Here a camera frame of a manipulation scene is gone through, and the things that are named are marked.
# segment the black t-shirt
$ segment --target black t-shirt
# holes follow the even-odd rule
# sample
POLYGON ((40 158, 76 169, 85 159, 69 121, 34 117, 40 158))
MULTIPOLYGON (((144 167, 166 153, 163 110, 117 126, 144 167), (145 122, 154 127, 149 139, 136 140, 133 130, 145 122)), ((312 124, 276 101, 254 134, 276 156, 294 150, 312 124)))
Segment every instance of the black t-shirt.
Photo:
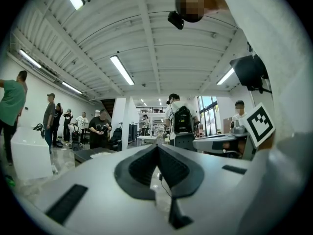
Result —
POLYGON ((65 120, 64 120, 64 126, 67 126, 70 124, 70 121, 72 120, 73 116, 70 115, 70 113, 64 114, 65 120))
POLYGON ((108 140, 108 128, 107 124, 109 124, 110 127, 111 124, 110 122, 105 119, 101 120, 100 117, 94 117, 90 123, 88 128, 94 128, 97 131, 103 131, 103 135, 99 135, 95 132, 90 132, 90 143, 101 143, 101 142, 106 142, 108 140))
POLYGON ((61 116, 62 116, 62 112, 55 110, 53 126, 59 126, 60 125, 60 117, 61 116))

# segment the green t-shirt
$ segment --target green t-shirt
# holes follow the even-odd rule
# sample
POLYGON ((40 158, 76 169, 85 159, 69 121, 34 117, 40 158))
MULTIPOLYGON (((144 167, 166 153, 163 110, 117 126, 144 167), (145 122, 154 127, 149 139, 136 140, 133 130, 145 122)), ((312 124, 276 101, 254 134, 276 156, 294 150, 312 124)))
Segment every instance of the green t-shirt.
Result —
POLYGON ((0 119, 13 126, 16 117, 24 106, 25 98, 22 84, 14 80, 4 81, 4 96, 0 102, 0 119))

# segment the hair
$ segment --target hair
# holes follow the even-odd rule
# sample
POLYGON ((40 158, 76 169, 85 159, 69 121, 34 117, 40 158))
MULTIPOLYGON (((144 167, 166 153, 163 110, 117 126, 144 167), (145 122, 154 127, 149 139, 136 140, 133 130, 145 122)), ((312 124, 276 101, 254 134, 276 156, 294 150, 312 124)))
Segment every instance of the hair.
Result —
POLYGON ((168 99, 171 101, 171 98, 180 100, 180 97, 177 94, 170 94, 168 99))
POLYGON ((26 81, 26 78, 27 78, 27 71, 20 71, 20 73, 19 73, 19 78, 23 81, 23 82, 25 82, 26 81))
POLYGON ((235 106, 236 105, 243 105, 245 106, 245 103, 242 101, 242 100, 238 100, 236 103, 235 103, 235 106))
POLYGON ((202 19, 203 16, 187 14, 187 9, 181 7, 181 0, 175 0, 175 7, 182 19, 190 23, 196 23, 202 19))

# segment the cap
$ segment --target cap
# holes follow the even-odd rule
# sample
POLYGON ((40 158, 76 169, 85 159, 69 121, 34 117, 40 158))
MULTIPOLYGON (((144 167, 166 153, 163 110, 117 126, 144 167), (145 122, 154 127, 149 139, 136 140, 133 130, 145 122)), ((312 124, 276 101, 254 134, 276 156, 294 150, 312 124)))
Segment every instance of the cap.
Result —
POLYGON ((54 93, 47 94, 47 96, 53 96, 53 98, 55 98, 55 94, 54 93))

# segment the ceiling beam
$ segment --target ceiling beam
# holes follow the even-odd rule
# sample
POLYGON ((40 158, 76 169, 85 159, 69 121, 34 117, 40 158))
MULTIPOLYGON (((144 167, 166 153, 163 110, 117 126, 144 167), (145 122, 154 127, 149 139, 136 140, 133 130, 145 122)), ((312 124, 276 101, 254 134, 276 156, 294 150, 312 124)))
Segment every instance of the ceiling beam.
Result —
POLYGON ((46 9, 46 5, 42 0, 34 1, 35 8, 41 13, 46 20, 47 24, 51 27, 54 33, 59 39, 64 42, 68 48, 81 60, 90 70, 95 72, 99 78, 109 84, 119 95, 123 95, 124 92, 108 77, 106 76, 99 67, 84 53, 82 49, 74 42, 74 40, 68 35, 68 33, 62 28, 59 22, 55 19, 52 13, 46 9))
POLYGON ((148 7, 146 4, 146 0, 137 0, 137 2, 138 2, 138 6, 139 6, 139 11, 141 14, 143 28, 144 28, 145 33, 146 33, 146 39, 148 42, 148 49, 149 49, 149 53, 150 53, 153 72, 154 72, 154 75, 156 78, 156 87, 157 87, 158 93, 160 94, 161 88, 160 88, 160 81, 159 81, 158 69, 157 69, 157 55, 156 55, 155 44, 154 44, 153 36, 152 36, 148 7))
MULTIPOLYGON (((172 93, 177 93, 180 96, 218 96, 218 97, 231 97, 230 93, 228 91, 218 91, 218 90, 210 90, 207 92, 204 92, 202 94, 199 94, 199 90, 166 90, 162 91, 161 94, 158 94, 155 91, 136 91, 136 92, 127 92, 125 93, 124 97, 127 96, 139 96, 139 97, 160 97, 160 96, 166 96, 168 97, 172 93)), ((98 98, 95 98, 96 100, 102 100, 102 99, 110 99, 110 95, 104 95, 98 98)))
POLYGON ((39 51, 36 47, 34 47, 33 44, 18 29, 15 29, 12 32, 12 34, 15 36, 17 41, 19 41, 22 46, 24 46, 28 50, 32 50, 31 55, 33 57, 37 57, 39 60, 45 63, 49 68, 57 72, 65 82, 67 82, 68 84, 70 84, 71 86, 74 86, 75 88, 79 90, 88 91, 88 94, 92 95, 93 97, 100 96, 98 93, 94 91, 89 91, 90 90, 89 87, 79 82, 76 78, 72 77, 66 71, 58 67, 55 63, 53 63, 48 57, 42 54, 41 51, 39 51))
POLYGON ((230 68, 229 62, 233 59, 242 57, 247 54, 246 46, 246 37, 244 32, 241 29, 238 29, 235 33, 232 41, 230 42, 227 50, 224 55, 219 60, 217 66, 214 68, 210 76, 207 78, 205 83, 203 83, 199 89, 199 93, 204 93, 204 91, 214 83, 217 83, 223 75, 230 68))

